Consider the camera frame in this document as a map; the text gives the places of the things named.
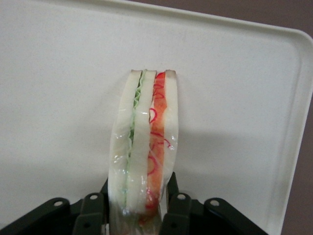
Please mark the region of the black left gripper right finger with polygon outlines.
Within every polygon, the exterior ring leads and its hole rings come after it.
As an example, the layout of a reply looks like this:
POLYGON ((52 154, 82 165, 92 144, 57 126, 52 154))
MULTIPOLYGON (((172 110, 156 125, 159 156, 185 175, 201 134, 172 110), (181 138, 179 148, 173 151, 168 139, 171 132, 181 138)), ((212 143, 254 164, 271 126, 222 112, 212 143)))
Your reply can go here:
POLYGON ((167 213, 161 235, 265 235, 266 232, 221 198, 203 204, 179 191, 176 174, 167 184, 167 213))

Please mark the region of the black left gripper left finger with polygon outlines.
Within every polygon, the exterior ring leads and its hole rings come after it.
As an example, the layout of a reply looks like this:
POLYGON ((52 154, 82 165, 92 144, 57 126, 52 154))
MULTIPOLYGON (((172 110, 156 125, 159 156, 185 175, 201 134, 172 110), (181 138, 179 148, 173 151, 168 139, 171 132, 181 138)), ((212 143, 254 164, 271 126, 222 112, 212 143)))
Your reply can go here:
POLYGON ((108 182, 71 204, 52 198, 0 230, 2 235, 104 235, 109 223, 108 182))

